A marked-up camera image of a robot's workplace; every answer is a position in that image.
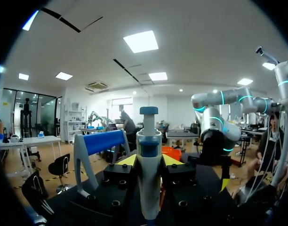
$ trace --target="woman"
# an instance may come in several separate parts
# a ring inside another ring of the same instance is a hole
[[[260,171],[264,171],[264,172],[267,171],[267,172],[273,173],[275,167],[277,166],[279,162],[279,159],[281,156],[281,147],[283,146],[284,133],[282,129],[278,126],[278,118],[279,118],[279,113],[275,113],[274,115],[270,117],[271,125],[270,125],[269,137],[268,137],[268,130],[264,132],[263,135],[261,136],[261,140],[260,140],[257,152],[256,152],[257,158],[254,159],[248,166],[248,181],[254,176],[255,170],[258,171],[260,167],[261,167]],[[265,152],[267,139],[269,139],[269,141],[268,141],[266,152]],[[280,181],[284,178],[284,176],[286,175],[286,172],[287,172],[287,167],[285,164],[283,167],[283,173],[280,178]]]

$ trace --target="teal light ring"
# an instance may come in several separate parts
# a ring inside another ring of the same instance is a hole
[[[288,80],[280,82],[278,86],[283,85],[284,83],[288,83]]]
[[[217,117],[210,117],[211,119],[216,119],[216,120],[219,120],[220,121],[220,123],[222,124],[222,126],[224,127],[224,124],[223,124],[223,122],[219,119],[219,118],[217,118]]]
[[[265,101],[265,110],[262,112],[262,114],[266,113],[266,111],[267,111],[267,102],[266,102],[266,99],[264,99],[264,101]]]
[[[223,105],[224,105],[224,94],[222,91],[220,91],[220,93],[221,93],[221,99],[223,100]]]
[[[247,98],[247,97],[251,97],[251,98],[253,98],[253,96],[251,96],[251,95],[247,95],[247,96],[244,96],[244,97],[240,98],[240,99],[239,99],[239,102],[240,102],[242,99]]]
[[[225,149],[224,148],[224,151],[226,151],[226,152],[231,152],[233,150],[233,148],[232,149]]]
[[[201,108],[193,108],[195,111],[197,111],[197,112],[203,112],[204,110],[205,110],[205,108],[206,108],[206,106],[203,106],[203,107],[201,107]]]

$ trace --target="white shelving unit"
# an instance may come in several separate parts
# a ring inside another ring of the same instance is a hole
[[[81,111],[64,111],[64,140],[69,144],[74,141],[76,134],[82,134],[80,129],[76,127],[86,127],[87,124],[87,107],[82,107]]]

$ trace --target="person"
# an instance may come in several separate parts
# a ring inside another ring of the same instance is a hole
[[[119,111],[121,111],[121,120],[123,121],[123,129],[126,132],[126,138],[130,151],[136,149],[136,126],[134,121],[130,116],[125,112],[124,105],[119,105]]]
[[[278,118],[279,113],[275,113],[270,117],[269,137],[268,137],[268,131],[264,132],[263,135],[261,136],[261,140],[256,152],[256,158],[248,166],[248,181],[254,176],[255,170],[258,171],[260,167],[261,167],[260,171],[273,172],[276,166],[278,165],[284,138],[284,133],[282,129],[278,126]],[[269,139],[269,141],[265,152],[267,139]],[[283,166],[283,173],[280,178],[280,181],[285,177],[286,173],[287,173],[287,166],[285,164]]]

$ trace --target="yellow block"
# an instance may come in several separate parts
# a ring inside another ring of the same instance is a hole
[[[223,179],[223,184],[221,186],[221,191],[224,190],[224,188],[227,186],[228,182],[230,181],[230,179]]]
[[[163,158],[164,158],[164,162],[165,162],[166,166],[170,166],[172,164],[176,164],[176,165],[182,165],[183,164],[182,162],[180,162],[176,159],[173,159],[166,154],[163,154]]]
[[[122,161],[116,163],[117,165],[123,165],[123,164],[127,164],[127,165],[130,165],[132,167],[134,167],[134,164],[136,162],[136,154],[133,154],[132,156],[126,158],[126,159],[123,159]]]

